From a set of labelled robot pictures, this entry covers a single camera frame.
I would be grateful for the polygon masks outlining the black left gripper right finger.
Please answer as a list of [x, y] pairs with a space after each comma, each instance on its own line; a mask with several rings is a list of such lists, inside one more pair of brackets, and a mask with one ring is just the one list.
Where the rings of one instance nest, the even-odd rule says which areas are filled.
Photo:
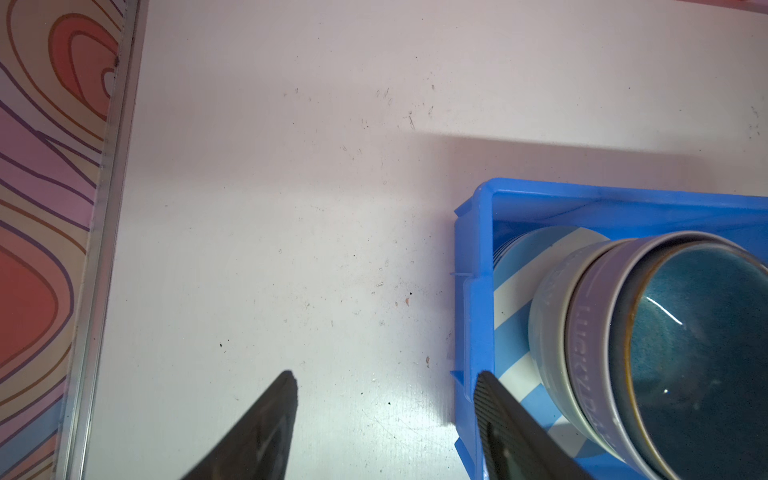
[[473, 399], [489, 478], [591, 478], [564, 453], [491, 372], [483, 371], [478, 375]]

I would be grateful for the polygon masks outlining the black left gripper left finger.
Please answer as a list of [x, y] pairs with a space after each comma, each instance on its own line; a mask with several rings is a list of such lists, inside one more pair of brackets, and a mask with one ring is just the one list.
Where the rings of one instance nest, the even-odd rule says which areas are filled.
[[297, 382], [286, 370], [184, 480], [283, 480], [297, 408]]

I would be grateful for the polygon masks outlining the grey purple bowl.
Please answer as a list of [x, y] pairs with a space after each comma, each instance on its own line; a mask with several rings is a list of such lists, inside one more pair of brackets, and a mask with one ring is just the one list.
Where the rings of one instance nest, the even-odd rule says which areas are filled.
[[718, 247], [735, 245], [717, 235], [696, 231], [611, 242], [579, 277], [566, 320], [567, 371], [578, 408], [590, 425], [586, 433], [649, 479], [660, 479], [662, 474], [633, 445], [616, 404], [609, 365], [612, 319], [626, 280], [644, 257], [662, 247], [695, 242]]

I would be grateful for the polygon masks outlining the dark blue bowl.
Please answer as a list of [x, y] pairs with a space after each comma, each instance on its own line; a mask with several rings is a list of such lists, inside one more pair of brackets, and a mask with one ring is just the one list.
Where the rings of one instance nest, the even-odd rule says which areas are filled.
[[767, 269], [714, 241], [645, 255], [619, 293], [610, 376], [624, 428], [665, 479], [767, 475]]

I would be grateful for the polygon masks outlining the blue plastic bin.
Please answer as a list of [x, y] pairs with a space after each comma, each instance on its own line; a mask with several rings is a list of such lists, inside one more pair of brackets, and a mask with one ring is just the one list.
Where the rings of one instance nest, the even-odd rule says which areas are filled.
[[[720, 235], [759, 258], [767, 255], [763, 197], [598, 187], [497, 178], [456, 210], [455, 447], [473, 479], [487, 477], [473, 395], [478, 375], [494, 372], [494, 255], [508, 241], [550, 226], [593, 230], [611, 240], [694, 230]], [[597, 479], [631, 479], [633, 470], [603, 454], [575, 458]]]

